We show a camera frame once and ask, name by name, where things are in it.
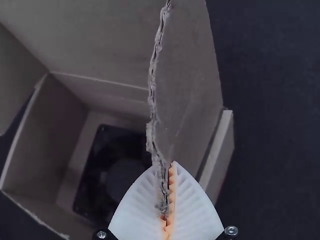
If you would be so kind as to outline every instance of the cardboard piece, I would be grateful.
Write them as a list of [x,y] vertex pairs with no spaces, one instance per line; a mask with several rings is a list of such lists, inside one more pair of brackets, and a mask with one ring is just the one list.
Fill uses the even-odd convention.
[[206,2],[168,1],[161,18],[149,70],[152,151],[195,177],[223,107]]
[[144,133],[152,87],[149,104],[157,118],[147,133],[164,161],[176,160],[195,176],[215,134],[200,180],[206,179],[202,186],[213,201],[218,195],[234,147],[233,126],[232,115],[222,113],[206,4],[169,2],[167,15],[164,0],[0,3],[0,22],[45,65],[0,27],[0,49],[8,49],[5,59],[0,55],[0,99],[7,101],[0,103],[0,132],[38,83],[0,189],[65,239],[87,240],[95,230],[72,204],[98,126]]

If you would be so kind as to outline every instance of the ribbed plastic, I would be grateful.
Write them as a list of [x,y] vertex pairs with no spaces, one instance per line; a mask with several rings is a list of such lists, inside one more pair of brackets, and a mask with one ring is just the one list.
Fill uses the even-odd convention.
[[[175,165],[177,189],[170,240],[215,240],[224,231],[215,207],[190,173],[177,162]],[[126,192],[108,227],[119,240],[164,240],[155,208],[157,183],[152,166]]]

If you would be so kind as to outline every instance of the dark fabric background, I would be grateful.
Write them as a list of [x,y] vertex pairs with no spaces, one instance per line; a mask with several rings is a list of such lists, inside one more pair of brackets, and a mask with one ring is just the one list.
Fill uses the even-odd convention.
[[[320,1],[207,0],[235,152],[216,204],[240,240],[317,239]],[[22,113],[0,137],[3,166]],[[0,194],[0,239],[58,237]]]

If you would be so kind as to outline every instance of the torn cardboard edge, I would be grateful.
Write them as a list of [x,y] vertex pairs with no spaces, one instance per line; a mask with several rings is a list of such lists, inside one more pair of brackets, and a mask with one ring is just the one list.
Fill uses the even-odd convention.
[[156,139],[156,126],[160,121],[157,114],[156,105],[156,70],[159,53],[162,50],[162,39],[167,19],[170,15],[171,0],[167,0],[165,6],[160,11],[160,24],[154,39],[154,50],[150,60],[148,86],[149,98],[148,103],[150,106],[150,122],[146,125],[146,149],[151,153],[152,165],[157,169],[157,177],[159,179],[159,203],[156,208],[159,209],[161,214],[166,215],[169,210],[169,194],[168,189],[168,169],[170,161],[166,160],[157,146]]

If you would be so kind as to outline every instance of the screw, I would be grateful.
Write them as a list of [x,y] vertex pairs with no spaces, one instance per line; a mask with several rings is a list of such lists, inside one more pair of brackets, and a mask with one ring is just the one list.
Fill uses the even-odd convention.
[[105,239],[107,237],[107,233],[105,231],[98,231],[98,233],[96,234],[96,236],[99,239]]
[[224,233],[233,239],[238,235],[238,228],[236,226],[227,226],[224,230]]

